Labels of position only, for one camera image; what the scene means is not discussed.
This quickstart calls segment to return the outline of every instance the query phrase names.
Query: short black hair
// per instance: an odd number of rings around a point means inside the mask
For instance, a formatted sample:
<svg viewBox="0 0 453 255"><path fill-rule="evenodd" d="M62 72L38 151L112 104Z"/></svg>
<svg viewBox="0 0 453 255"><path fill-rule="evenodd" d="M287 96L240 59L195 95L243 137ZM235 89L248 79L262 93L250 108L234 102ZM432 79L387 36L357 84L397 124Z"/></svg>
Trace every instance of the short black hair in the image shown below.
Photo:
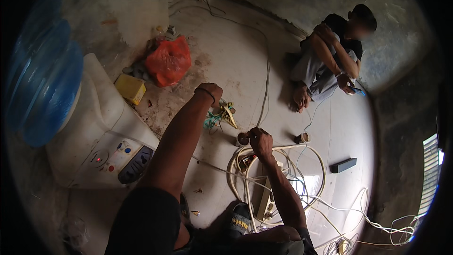
<svg viewBox="0 0 453 255"><path fill-rule="evenodd" d="M371 12L365 4L356 5L352 10L352 13L355 14L363 23L365 23L371 31L376 31L376 18L374 18L373 12Z"/></svg>

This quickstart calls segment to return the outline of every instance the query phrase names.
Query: red plastic bag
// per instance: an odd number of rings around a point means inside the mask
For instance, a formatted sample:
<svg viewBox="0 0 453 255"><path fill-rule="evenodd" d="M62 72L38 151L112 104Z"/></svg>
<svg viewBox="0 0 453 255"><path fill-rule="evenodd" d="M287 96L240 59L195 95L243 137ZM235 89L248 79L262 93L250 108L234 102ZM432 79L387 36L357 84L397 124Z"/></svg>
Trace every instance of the red plastic bag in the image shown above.
<svg viewBox="0 0 453 255"><path fill-rule="evenodd" d="M146 58L145 65L157 87L176 84L192 65L186 38L180 36L173 42L162 41Z"/></svg>

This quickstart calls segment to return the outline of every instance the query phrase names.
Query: bare foot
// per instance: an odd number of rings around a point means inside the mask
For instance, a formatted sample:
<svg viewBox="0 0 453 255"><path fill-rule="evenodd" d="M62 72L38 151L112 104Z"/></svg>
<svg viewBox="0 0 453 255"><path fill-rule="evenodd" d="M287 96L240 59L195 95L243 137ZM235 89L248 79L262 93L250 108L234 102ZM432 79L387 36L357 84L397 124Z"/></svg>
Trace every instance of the bare foot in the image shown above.
<svg viewBox="0 0 453 255"><path fill-rule="evenodd" d="M311 98L307 93L307 86L304 82L299 82L294 90L293 99L297 104L297 112L302 113L304 108L308 108Z"/></svg>

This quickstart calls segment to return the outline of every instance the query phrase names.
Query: black wristband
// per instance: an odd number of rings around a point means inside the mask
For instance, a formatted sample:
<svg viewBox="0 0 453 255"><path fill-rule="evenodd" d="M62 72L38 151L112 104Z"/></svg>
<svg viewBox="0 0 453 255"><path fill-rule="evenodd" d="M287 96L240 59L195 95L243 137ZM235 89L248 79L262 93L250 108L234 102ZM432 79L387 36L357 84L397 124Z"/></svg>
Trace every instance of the black wristband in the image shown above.
<svg viewBox="0 0 453 255"><path fill-rule="evenodd" d="M198 89L201 89L201 90L207 92L207 93L212 97L212 99L214 100L212 103L215 103L215 102L216 102L216 98L214 98L214 96L212 95L212 93L211 93L210 91L208 91L207 89L204 89L204 88L196 88L196 89L195 89L195 92L196 92Z"/></svg>

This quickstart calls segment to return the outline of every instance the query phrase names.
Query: man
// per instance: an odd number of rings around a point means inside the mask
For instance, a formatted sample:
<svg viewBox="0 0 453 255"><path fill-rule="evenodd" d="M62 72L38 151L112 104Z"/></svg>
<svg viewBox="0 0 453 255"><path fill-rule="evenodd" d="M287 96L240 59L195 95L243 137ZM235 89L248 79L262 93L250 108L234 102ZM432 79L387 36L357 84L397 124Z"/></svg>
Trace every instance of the man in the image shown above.
<svg viewBox="0 0 453 255"><path fill-rule="evenodd" d="M230 232L221 230L218 234L223 238L218 240L207 241L204 237L214 238L212 232L203 234L181 222L184 176L207 111L218 106L222 93L216 84L203 83L175 115L146 173L118 211L105 254L316 254L299 196L272 155L272 136L259 128L250 130L248 136L267 170L285 225L243 235L252 218L244 202L236 205L225 222Z"/></svg>
<svg viewBox="0 0 453 255"><path fill-rule="evenodd" d="M347 94L354 93L350 86L354 87L360 71L360 40L376 31L377 22L363 4L348 12L348 19L330 14L300 43L302 56L291 71L291 80L297 82L293 99L299 113L311 100L330 97L337 86Z"/></svg>

